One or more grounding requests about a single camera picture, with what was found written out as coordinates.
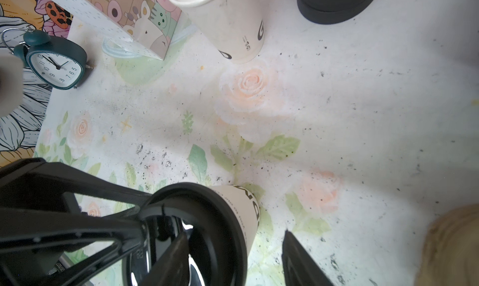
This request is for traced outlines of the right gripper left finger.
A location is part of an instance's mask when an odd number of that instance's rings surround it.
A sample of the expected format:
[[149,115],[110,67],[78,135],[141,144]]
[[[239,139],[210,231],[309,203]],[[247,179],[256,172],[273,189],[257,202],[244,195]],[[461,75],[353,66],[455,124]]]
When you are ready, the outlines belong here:
[[179,234],[154,264],[140,286],[187,286],[190,282],[188,239]]

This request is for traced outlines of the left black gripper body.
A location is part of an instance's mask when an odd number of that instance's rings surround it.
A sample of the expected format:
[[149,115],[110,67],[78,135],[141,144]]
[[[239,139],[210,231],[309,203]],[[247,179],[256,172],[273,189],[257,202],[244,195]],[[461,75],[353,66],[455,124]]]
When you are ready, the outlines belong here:
[[[80,210],[82,194],[130,208],[105,217]],[[1,168],[1,284],[81,286],[139,249],[146,229],[136,219],[149,194],[119,186],[61,162],[20,159]],[[65,252],[95,242],[108,246],[52,275]]]

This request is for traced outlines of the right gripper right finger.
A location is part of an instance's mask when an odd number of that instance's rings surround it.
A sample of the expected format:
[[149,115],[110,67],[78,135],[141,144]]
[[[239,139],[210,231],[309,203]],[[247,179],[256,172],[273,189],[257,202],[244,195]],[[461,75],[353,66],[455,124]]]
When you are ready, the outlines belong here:
[[286,230],[282,261],[286,286],[333,286],[292,232]]

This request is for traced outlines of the black cup lid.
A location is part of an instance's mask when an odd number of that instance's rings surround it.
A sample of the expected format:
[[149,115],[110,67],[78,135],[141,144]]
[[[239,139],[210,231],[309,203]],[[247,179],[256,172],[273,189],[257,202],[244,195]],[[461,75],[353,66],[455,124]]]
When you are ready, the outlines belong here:
[[139,286],[175,238],[188,239],[188,286],[243,286],[248,255],[240,224],[211,187],[176,183],[154,193],[136,216],[147,239],[122,261],[122,282]]

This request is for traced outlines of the white paper coffee cup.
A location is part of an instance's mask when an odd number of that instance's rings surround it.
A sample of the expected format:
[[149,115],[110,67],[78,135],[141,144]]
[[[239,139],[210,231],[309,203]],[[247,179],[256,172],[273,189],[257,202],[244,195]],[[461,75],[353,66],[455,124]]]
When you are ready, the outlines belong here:
[[233,210],[243,233],[247,254],[250,254],[260,221],[260,209],[256,197],[241,186],[213,186],[212,190]]

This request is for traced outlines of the brown pulp cup carrier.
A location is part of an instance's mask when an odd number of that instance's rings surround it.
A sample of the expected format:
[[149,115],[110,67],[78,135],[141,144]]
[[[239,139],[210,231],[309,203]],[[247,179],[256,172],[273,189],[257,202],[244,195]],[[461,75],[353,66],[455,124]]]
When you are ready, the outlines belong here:
[[479,206],[454,209],[427,232],[416,286],[479,284]]

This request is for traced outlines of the white cartoon gift bag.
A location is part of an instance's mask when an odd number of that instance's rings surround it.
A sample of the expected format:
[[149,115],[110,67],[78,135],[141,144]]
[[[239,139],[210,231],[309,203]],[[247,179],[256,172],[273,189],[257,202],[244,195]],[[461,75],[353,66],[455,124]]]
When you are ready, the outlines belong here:
[[52,0],[125,51],[164,60],[181,9],[169,0]]

